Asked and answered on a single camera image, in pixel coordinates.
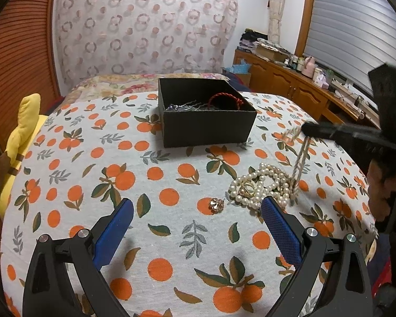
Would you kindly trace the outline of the person's hand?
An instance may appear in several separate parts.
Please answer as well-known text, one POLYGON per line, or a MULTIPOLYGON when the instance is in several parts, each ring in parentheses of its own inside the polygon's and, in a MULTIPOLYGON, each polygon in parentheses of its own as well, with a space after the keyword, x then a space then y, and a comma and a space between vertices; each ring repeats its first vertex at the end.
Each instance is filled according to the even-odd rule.
POLYGON ((391 208, 387 203, 392 192, 396 192, 396 176, 383 179, 378 163, 372 160, 368 168, 368 207, 376 221, 384 221, 391 208))

